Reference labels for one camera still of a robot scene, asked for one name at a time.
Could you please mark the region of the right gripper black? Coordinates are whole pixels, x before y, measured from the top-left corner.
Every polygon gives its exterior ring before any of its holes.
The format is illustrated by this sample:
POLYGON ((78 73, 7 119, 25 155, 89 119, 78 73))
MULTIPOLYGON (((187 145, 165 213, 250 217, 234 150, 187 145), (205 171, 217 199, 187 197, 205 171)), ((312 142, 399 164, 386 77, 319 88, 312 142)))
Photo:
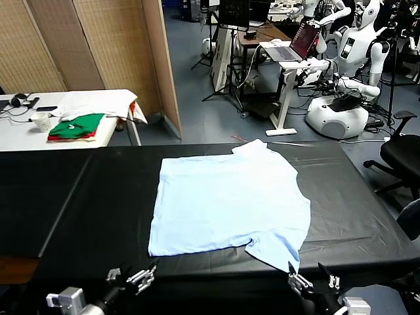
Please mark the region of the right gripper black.
POLYGON ((301 276, 288 262, 288 284, 294 292, 300 292, 303 306, 303 314, 343 314, 343 305, 339 302, 340 277, 322 263, 318 268, 328 277, 328 285, 312 287, 312 283, 301 276))

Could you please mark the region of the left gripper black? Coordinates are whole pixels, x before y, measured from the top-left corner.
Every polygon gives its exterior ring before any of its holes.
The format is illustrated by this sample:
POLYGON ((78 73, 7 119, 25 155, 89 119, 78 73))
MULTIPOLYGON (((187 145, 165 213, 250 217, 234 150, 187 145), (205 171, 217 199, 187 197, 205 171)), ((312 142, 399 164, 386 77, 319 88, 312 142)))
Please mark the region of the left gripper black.
POLYGON ((148 268, 132 276, 123 274, 120 268, 110 269, 106 276, 105 289, 94 304, 98 307, 114 307, 121 300, 142 293, 154 281, 156 268, 157 263, 153 262, 148 268))

